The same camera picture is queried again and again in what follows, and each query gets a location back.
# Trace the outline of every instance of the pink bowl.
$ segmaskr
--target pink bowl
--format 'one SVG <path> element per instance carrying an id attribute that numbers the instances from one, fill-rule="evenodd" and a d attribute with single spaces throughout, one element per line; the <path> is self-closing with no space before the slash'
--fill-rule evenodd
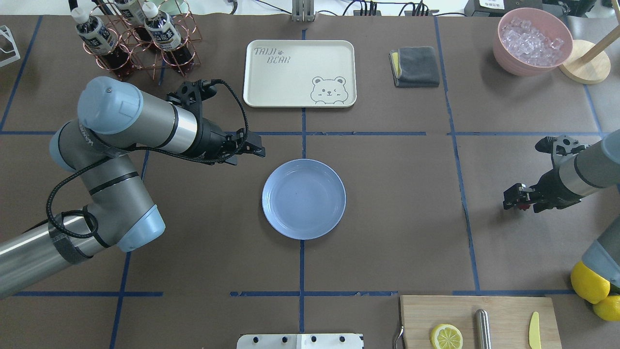
<path id="1" fill-rule="evenodd" d="M 552 66 L 535 66 L 519 61 L 517 57 L 513 56 L 502 43 L 500 35 L 502 28 L 509 24 L 514 17 L 519 17 L 523 20 L 530 20 L 532 22 L 532 27 L 538 28 L 541 33 L 551 40 L 555 38 L 562 39 L 564 41 L 564 44 L 560 49 L 563 53 L 562 59 Z M 570 52 L 572 52 L 572 50 L 573 37 L 570 34 L 569 29 L 566 28 L 566 25 L 550 13 L 530 7 L 522 7 L 506 13 L 500 20 L 493 39 L 493 54 L 495 55 L 497 63 L 499 63 L 499 65 L 502 66 L 502 68 L 504 68 L 507 72 L 517 76 L 534 76 L 544 73 L 545 71 L 552 70 L 564 63 L 564 61 L 566 61 L 566 59 L 570 56 Z"/>

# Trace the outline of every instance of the yellow lemon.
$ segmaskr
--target yellow lemon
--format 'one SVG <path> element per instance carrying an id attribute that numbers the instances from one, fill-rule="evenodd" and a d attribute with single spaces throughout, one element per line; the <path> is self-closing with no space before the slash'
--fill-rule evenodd
<path id="1" fill-rule="evenodd" d="M 579 261 L 570 273 L 570 283 L 579 297 L 596 304 L 609 295 L 609 281 Z"/>
<path id="2" fill-rule="evenodd" d="M 605 321 L 620 321 L 620 296 L 608 296 L 592 308 L 594 313 Z"/>
<path id="3" fill-rule="evenodd" d="M 461 331 L 449 324 L 435 326 L 430 333 L 430 342 L 435 349 L 461 349 L 463 336 Z"/>

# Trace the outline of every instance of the round plate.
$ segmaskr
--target round plate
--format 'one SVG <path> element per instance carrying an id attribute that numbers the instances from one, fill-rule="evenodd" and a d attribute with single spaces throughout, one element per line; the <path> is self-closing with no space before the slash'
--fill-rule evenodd
<path id="1" fill-rule="evenodd" d="M 298 159 L 278 167 L 263 188 L 263 212 L 282 235 L 309 240 L 327 234 L 342 218 L 347 195 L 329 166 Z"/>

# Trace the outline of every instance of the cutting board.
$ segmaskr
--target cutting board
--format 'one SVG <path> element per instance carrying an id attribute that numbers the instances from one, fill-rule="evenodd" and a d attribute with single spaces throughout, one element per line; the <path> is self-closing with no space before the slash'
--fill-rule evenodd
<path id="1" fill-rule="evenodd" d="M 477 344 L 476 310 L 489 313 L 491 344 L 500 349 L 529 349 L 529 320 L 540 316 L 542 349 L 561 349 L 556 313 L 547 297 L 401 296 L 405 347 L 433 349 L 430 332 L 439 324 L 452 324 L 463 335 L 463 348 Z"/>

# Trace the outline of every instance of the brown tabletop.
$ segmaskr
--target brown tabletop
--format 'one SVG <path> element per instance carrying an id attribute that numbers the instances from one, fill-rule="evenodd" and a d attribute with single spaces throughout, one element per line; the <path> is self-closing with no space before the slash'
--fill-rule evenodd
<path id="1" fill-rule="evenodd" d="M 620 126 L 610 103 L 620 91 L 618 64 L 589 88 L 559 70 L 512 76 L 492 56 L 498 19 L 319 15 L 308 24 L 212 14 L 197 22 L 202 64 L 189 80 L 221 78 L 241 95 L 249 42 L 348 40 L 358 99 L 345 109 L 246 106 L 267 157 L 243 155 L 238 166 L 131 154 L 166 232 L 0 301 L 0 347 L 235 348 L 245 333 L 354 332 L 365 347 L 386 348 L 401 294 L 547 296 L 563 348 L 617 346 L 620 323 L 600 320 L 572 291 L 569 273 L 617 216 L 618 189 L 540 214 L 503 210 L 502 193 L 551 169 L 549 155 L 534 149 L 540 138 L 594 143 Z M 68 175 L 48 155 L 50 138 L 76 117 L 86 83 L 106 75 L 72 23 L 0 16 L 22 54 L 0 68 L 0 242 L 44 218 L 48 193 Z M 610 22 L 595 28 L 575 37 L 609 31 Z M 438 88 L 394 87 L 388 53 L 406 46 L 436 49 Z M 617 62 L 617 43 L 608 53 Z M 161 98 L 182 81 L 170 70 L 161 81 L 143 72 L 128 80 Z M 224 130 L 242 126 L 223 89 L 204 110 Z M 302 157 L 331 166 L 347 191 L 339 225 L 305 242 L 274 230 L 260 204 L 269 174 Z M 89 201 L 76 181 L 54 210 Z"/>

